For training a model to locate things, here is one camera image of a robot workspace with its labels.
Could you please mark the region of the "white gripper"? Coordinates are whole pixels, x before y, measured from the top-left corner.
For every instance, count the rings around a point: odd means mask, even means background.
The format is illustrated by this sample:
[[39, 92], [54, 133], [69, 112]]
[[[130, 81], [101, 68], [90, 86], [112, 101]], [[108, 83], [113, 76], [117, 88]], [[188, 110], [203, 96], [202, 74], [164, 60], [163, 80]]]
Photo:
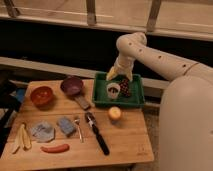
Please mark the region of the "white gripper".
[[114, 79], [118, 74], [126, 75], [130, 82], [133, 81], [132, 70], [134, 67], [134, 59], [130, 57], [118, 56], [114, 67], [112, 67], [106, 75], [106, 80]]

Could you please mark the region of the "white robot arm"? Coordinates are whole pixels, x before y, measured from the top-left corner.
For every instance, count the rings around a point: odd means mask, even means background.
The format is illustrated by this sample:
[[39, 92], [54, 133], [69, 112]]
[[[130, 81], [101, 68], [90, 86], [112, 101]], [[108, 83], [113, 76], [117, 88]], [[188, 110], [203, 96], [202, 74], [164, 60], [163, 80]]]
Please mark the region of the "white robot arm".
[[213, 171], [213, 68], [149, 48], [144, 33], [120, 36], [107, 74], [133, 78], [134, 62], [167, 79], [159, 110], [159, 171]]

